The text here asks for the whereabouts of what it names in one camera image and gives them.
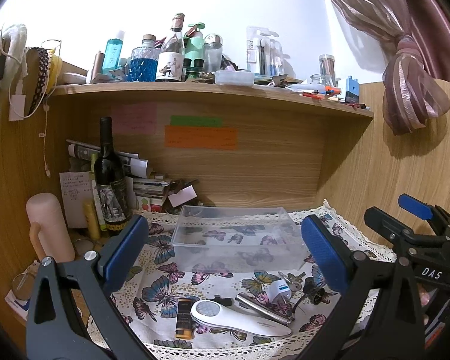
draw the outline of pink sticky note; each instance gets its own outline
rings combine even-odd
[[[112,105],[113,132],[118,135],[154,135],[157,103]]]
[[[186,188],[183,188],[181,191],[174,193],[172,195],[168,195],[168,200],[172,204],[172,207],[177,207],[180,204],[186,203],[193,198],[196,198],[197,194],[193,189],[193,186],[190,185]]]

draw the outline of blue liquid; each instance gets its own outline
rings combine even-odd
[[[105,58],[102,64],[102,73],[107,74],[109,71],[115,70],[119,66],[120,52],[122,51],[123,42],[120,39],[110,39],[105,49]]]
[[[136,58],[130,61],[127,81],[155,81],[158,61],[150,58]]]

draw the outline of small dark bottle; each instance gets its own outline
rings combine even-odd
[[[113,150],[112,118],[100,118],[100,156],[94,165],[103,219],[111,236],[120,234],[131,217],[125,170]]]

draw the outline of pink thermos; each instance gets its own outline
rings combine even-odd
[[[57,263],[73,261],[73,249],[59,200],[53,193],[39,193],[27,201],[30,242],[40,261],[51,256]]]

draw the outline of blue glass bottle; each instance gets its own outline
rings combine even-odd
[[[118,31],[116,36],[106,43],[105,57],[102,64],[102,73],[108,74],[119,66],[120,52],[123,46],[125,31]]]
[[[127,81],[155,81],[160,54],[160,50],[155,48],[155,40],[154,35],[144,35],[142,46],[133,49]]]

